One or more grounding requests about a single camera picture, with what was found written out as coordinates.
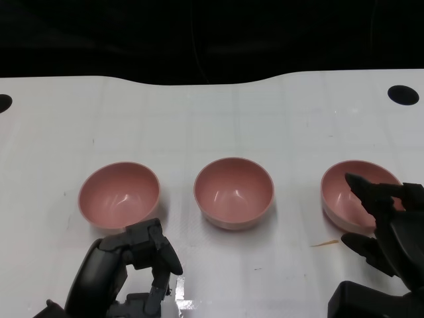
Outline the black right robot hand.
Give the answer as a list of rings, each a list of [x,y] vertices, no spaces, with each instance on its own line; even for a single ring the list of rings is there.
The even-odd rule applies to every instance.
[[[423,186],[373,184],[344,175],[351,192],[375,218],[374,237],[346,233],[342,242],[375,269],[399,277],[411,292],[423,292]]]

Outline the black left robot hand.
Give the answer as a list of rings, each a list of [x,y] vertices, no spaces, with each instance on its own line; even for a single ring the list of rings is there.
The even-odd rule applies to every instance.
[[[152,286],[148,293],[130,293],[124,303],[119,303],[117,295],[128,277],[128,265],[135,270],[150,268]],[[64,311],[70,317],[160,317],[161,302],[171,293],[170,276],[182,273],[160,220],[139,222],[90,246]]]

